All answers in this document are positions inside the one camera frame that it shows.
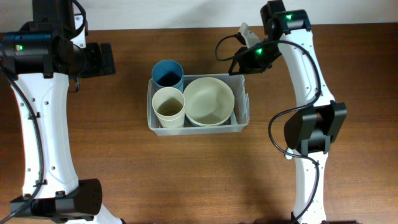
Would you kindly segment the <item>cream bowl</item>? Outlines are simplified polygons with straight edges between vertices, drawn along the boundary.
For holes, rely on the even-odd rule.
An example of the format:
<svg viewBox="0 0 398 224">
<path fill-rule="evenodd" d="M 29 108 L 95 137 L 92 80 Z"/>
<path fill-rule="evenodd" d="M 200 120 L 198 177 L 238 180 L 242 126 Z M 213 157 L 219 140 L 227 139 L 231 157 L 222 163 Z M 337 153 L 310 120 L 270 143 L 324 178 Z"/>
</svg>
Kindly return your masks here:
<svg viewBox="0 0 398 224">
<path fill-rule="evenodd" d="M 228 116 L 227 118 L 219 118 L 214 114 L 208 114 L 196 119 L 191 119 L 188 116 L 186 116 L 186 118 L 193 126 L 196 127 L 223 126 L 231 124 L 231 116 Z"/>
<path fill-rule="evenodd" d="M 197 78 L 188 84 L 183 95 L 185 114 L 191 119 L 208 114 L 227 118 L 234 110 L 235 98 L 232 89 L 217 78 Z"/>
</svg>

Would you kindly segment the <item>cream cup back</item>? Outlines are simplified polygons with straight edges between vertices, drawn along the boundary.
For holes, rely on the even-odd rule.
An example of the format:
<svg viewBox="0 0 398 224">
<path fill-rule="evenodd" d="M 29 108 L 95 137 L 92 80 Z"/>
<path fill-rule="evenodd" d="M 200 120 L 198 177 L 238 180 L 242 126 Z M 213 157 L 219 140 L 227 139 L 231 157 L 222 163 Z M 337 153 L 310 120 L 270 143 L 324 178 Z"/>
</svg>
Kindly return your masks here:
<svg viewBox="0 0 398 224">
<path fill-rule="evenodd" d="M 159 119 L 163 128 L 182 128 L 184 126 L 185 118 L 177 118 L 174 120 Z"/>
</svg>

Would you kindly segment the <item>cream cup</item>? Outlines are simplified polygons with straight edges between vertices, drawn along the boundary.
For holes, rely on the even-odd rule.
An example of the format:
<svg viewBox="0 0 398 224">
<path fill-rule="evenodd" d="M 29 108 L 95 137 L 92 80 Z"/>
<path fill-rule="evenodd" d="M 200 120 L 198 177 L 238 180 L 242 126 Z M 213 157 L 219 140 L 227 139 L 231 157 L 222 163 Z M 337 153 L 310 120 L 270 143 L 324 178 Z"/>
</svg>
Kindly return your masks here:
<svg viewBox="0 0 398 224">
<path fill-rule="evenodd" d="M 182 128 L 184 126 L 185 118 L 177 118 L 174 120 L 159 119 L 163 128 Z"/>
<path fill-rule="evenodd" d="M 164 87 L 153 95 L 152 107 L 158 118 L 173 121 L 185 114 L 185 97 L 177 88 Z"/>
</svg>

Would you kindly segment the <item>grey plastic fork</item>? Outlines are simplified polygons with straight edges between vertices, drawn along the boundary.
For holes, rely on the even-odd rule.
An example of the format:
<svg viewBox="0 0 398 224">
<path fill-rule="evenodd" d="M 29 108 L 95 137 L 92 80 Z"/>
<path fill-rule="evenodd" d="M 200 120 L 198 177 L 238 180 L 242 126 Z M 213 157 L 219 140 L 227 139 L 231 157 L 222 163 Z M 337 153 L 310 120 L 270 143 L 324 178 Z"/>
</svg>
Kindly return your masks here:
<svg viewBox="0 0 398 224">
<path fill-rule="evenodd" d="M 236 114 L 235 114 L 235 112 L 232 112 L 231 113 L 231 116 L 230 116 L 230 125 L 237 125 L 237 119 L 236 119 Z"/>
</svg>

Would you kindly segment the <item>white plastic spoon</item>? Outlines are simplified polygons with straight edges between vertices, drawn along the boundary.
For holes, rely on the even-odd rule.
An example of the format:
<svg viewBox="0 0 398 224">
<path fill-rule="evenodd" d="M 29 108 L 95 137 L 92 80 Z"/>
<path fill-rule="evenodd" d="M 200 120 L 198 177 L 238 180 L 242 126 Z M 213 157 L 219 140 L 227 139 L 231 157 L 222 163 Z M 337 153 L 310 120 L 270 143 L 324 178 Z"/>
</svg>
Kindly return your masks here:
<svg viewBox="0 0 398 224">
<path fill-rule="evenodd" d="M 288 160 L 292 159 L 293 158 L 292 157 L 293 153 L 294 153 L 293 150 L 291 150 L 290 148 L 287 148 L 287 150 L 285 151 L 285 158 L 288 159 Z"/>
</svg>

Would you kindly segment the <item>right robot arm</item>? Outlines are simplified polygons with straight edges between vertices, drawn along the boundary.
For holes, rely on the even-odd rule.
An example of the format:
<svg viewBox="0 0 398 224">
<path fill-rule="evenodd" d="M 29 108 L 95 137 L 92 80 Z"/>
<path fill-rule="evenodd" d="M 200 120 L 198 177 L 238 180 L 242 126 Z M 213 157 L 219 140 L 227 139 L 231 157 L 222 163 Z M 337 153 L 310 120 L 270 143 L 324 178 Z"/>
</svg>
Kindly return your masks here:
<svg viewBox="0 0 398 224">
<path fill-rule="evenodd" d="M 289 71 L 296 106 L 277 113 L 291 114 L 284 125 L 287 147 L 276 148 L 295 161 L 296 199 L 292 223 L 326 223 L 323 203 L 324 173 L 328 153 L 347 116 L 323 78 L 313 43 L 312 25 L 305 10 L 287 11 L 282 1 L 268 1 L 261 8 L 266 38 L 260 40 L 247 24 L 234 38 L 242 47 L 229 58 L 230 75 L 262 73 L 283 57 Z"/>
</svg>

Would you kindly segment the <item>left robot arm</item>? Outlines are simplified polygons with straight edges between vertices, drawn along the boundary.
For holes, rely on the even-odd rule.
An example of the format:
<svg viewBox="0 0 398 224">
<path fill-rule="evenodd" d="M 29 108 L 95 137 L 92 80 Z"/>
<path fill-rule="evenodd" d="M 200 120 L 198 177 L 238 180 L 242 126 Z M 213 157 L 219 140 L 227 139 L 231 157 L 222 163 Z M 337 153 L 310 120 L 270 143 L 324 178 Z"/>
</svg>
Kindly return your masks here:
<svg viewBox="0 0 398 224">
<path fill-rule="evenodd" d="M 98 179 L 78 178 L 70 152 L 70 82 L 116 72 L 109 44 L 88 43 L 78 1 L 34 1 L 33 19 L 1 41 L 1 72 L 17 100 L 25 176 L 9 218 L 55 223 L 121 223 L 103 205 Z"/>
</svg>

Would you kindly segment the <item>blue cup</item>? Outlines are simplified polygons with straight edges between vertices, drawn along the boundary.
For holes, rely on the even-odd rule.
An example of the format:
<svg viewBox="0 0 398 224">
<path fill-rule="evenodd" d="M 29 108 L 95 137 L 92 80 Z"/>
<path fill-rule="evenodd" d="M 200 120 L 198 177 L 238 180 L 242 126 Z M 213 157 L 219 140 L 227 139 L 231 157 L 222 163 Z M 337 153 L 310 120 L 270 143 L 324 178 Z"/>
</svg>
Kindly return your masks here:
<svg viewBox="0 0 398 224">
<path fill-rule="evenodd" d="M 152 69 L 152 79 L 157 89 L 173 87 L 183 92 L 184 72 L 174 60 L 162 60 Z"/>
</svg>

